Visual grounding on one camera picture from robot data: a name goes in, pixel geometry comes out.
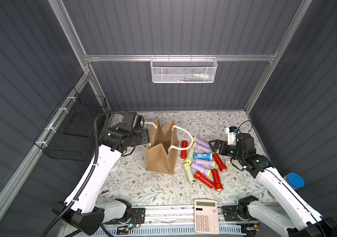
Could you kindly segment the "blue flashlight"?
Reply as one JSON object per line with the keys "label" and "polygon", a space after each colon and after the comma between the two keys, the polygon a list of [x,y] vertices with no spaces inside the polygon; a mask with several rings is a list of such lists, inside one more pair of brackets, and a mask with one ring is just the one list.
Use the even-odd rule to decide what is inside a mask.
{"label": "blue flashlight", "polygon": [[195,153],[194,159],[211,161],[213,158],[211,153]]}

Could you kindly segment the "pink desk calculator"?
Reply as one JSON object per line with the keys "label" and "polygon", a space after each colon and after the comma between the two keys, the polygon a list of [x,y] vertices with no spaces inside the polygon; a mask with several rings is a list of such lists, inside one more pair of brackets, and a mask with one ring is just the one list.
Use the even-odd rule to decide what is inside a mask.
{"label": "pink desk calculator", "polygon": [[218,235],[220,233],[215,200],[196,199],[194,201],[194,226],[198,234]]}

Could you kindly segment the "purple flashlight top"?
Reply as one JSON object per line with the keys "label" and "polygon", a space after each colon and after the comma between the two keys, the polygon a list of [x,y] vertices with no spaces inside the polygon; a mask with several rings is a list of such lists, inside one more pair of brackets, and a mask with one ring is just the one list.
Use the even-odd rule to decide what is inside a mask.
{"label": "purple flashlight top", "polygon": [[210,148],[209,143],[206,142],[205,140],[199,138],[198,136],[195,136],[195,137],[194,137],[194,142],[196,142],[196,143],[198,143],[198,144],[200,144],[200,145],[202,145],[202,146],[204,146],[204,147]]}

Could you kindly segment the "green flashlight lower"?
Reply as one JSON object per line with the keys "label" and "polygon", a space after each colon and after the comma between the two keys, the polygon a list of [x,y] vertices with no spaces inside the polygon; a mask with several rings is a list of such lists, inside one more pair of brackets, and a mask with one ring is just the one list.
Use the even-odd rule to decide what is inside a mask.
{"label": "green flashlight lower", "polygon": [[195,180],[194,174],[192,172],[191,164],[190,163],[185,163],[183,165],[183,169],[185,171],[185,174],[187,176],[189,184],[193,185],[196,182],[196,180]]}

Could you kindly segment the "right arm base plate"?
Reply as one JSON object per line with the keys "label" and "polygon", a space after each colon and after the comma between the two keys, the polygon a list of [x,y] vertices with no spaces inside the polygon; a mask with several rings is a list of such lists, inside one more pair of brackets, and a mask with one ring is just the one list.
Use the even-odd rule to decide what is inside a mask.
{"label": "right arm base plate", "polygon": [[238,212],[238,206],[237,205],[224,205],[220,208],[221,214],[223,215],[223,218],[225,221],[229,222],[237,222],[237,221],[251,221],[256,222],[257,219],[248,217],[248,218],[242,218],[239,216]]}

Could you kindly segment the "clear tape roll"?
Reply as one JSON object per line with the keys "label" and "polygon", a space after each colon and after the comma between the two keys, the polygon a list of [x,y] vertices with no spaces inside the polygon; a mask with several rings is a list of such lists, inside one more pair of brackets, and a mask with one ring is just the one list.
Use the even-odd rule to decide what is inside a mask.
{"label": "clear tape roll", "polygon": [[122,161],[120,159],[117,160],[117,162],[111,168],[110,172],[116,172],[120,168],[121,164],[122,164]]}

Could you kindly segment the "purple flashlight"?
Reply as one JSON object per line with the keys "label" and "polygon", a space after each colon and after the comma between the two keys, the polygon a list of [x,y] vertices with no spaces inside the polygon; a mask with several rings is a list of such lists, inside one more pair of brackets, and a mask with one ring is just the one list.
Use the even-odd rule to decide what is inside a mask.
{"label": "purple flashlight", "polygon": [[196,171],[198,171],[198,172],[200,172],[201,174],[203,174],[206,177],[209,177],[210,174],[211,174],[211,170],[210,169],[208,169],[206,167],[203,167],[203,166],[201,166],[201,165],[199,165],[197,163],[192,163],[191,164],[191,168],[194,169],[194,170],[196,170]]}
{"label": "purple flashlight", "polygon": [[213,160],[196,159],[195,163],[200,166],[209,167],[209,168],[215,168],[216,166],[216,162]]}
{"label": "purple flashlight", "polygon": [[212,152],[211,148],[209,148],[207,146],[204,146],[202,144],[196,143],[196,142],[193,143],[193,147],[194,147],[196,153],[199,153],[199,152],[211,153]]}
{"label": "purple flashlight", "polygon": [[226,166],[231,166],[231,165],[232,165],[231,157],[229,157],[229,156],[224,156],[224,164],[225,164]]}
{"label": "purple flashlight", "polygon": [[210,148],[209,143],[206,142],[205,140],[199,138],[198,136],[195,136],[195,137],[194,137],[194,142],[196,142],[196,143],[198,143],[198,144],[200,144],[200,145],[202,145],[202,146],[204,146],[204,147]]}

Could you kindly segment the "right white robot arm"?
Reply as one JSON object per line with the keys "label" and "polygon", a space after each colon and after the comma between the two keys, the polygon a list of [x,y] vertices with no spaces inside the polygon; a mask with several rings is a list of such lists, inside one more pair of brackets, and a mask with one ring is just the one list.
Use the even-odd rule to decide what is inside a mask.
{"label": "right white robot arm", "polygon": [[240,219],[259,220],[282,237],[337,236],[337,223],[312,208],[284,180],[267,157],[257,154],[253,138],[242,138],[239,135],[234,145],[213,140],[209,146],[214,154],[237,160],[245,171],[274,196],[286,212],[284,216],[250,195],[238,201],[237,213]]}

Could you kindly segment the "red flashlight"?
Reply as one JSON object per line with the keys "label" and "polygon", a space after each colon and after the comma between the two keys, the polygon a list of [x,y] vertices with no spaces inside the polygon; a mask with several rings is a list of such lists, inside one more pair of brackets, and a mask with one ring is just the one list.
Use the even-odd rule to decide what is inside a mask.
{"label": "red flashlight", "polygon": [[215,184],[209,180],[207,177],[205,177],[201,172],[197,171],[194,175],[195,179],[200,180],[203,184],[208,186],[210,189],[212,189]]}
{"label": "red flashlight", "polygon": [[223,185],[221,184],[220,176],[217,169],[212,170],[212,175],[214,179],[214,187],[218,192],[223,191]]}
{"label": "red flashlight", "polygon": [[182,159],[186,159],[186,157],[187,157],[187,147],[188,147],[188,142],[187,141],[185,141],[185,140],[183,140],[182,142],[181,142],[181,148],[183,148],[183,150],[181,151],[181,158]]}
{"label": "red flashlight", "polygon": [[225,171],[228,170],[228,168],[226,167],[226,165],[225,165],[225,164],[223,163],[223,161],[221,160],[219,154],[214,153],[214,154],[213,154],[213,158],[214,158],[215,162],[217,163],[220,172],[225,172]]}

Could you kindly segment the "blue lid pencil tube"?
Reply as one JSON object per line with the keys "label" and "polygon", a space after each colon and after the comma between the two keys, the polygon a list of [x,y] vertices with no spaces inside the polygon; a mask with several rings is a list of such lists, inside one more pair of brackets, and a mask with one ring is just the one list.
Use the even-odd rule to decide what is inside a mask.
{"label": "blue lid pencil tube", "polygon": [[284,180],[294,189],[298,190],[305,186],[304,179],[297,173],[289,173],[284,177]]}

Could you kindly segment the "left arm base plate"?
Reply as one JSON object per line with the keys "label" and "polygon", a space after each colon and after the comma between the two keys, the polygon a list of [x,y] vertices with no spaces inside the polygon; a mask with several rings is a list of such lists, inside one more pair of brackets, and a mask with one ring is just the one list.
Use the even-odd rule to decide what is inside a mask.
{"label": "left arm base plate", "polygon": [[146,208],[131,208],[126,215],[116,221],[117,224],[144,224]]}

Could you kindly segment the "markers in wall basket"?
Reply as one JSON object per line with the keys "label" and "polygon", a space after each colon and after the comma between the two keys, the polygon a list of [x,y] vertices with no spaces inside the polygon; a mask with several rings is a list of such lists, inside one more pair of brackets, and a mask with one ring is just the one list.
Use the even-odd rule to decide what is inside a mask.
{"label": "markers in wall basket", "polygon": [[203,82],[203,83],[213,83],[214,75],[211,74],[193,74],[193,75],[183,75],[177,78],[179,82]]}

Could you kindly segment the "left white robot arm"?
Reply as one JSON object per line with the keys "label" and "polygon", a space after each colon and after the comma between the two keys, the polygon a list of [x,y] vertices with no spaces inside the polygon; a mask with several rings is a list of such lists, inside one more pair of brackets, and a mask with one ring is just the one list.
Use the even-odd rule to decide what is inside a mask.
{"label": "left white robot arm", "polygon": [[79,231],[93,235],[103,223],[119,220],[128,222],[132,214],[132,205],[117,198],[101,207],[95,205],[105,179],[128,147],[145,145],[150,142],[148,130],[133,129],[124,132],[118,129],[105,131],[105,138],[80,179],[76,188],[63,202],[58,202],[53,213],[61,215],[68,224]]}

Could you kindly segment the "brown jute tote bag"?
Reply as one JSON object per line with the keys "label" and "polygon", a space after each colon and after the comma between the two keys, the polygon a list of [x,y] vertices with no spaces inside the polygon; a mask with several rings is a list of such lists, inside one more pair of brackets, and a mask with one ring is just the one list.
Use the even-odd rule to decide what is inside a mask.
{"label": "brown jute tote bag", "polygon": [[193,146],[193,136],[172,120],[165,126],[157,119],[152,123],[149,131],[150,143],[146,150],[146,170],[167,175],[174,175],[178,152],[183,148],[179,146],[177,131],[181,130],[190,137],[187,150]]}

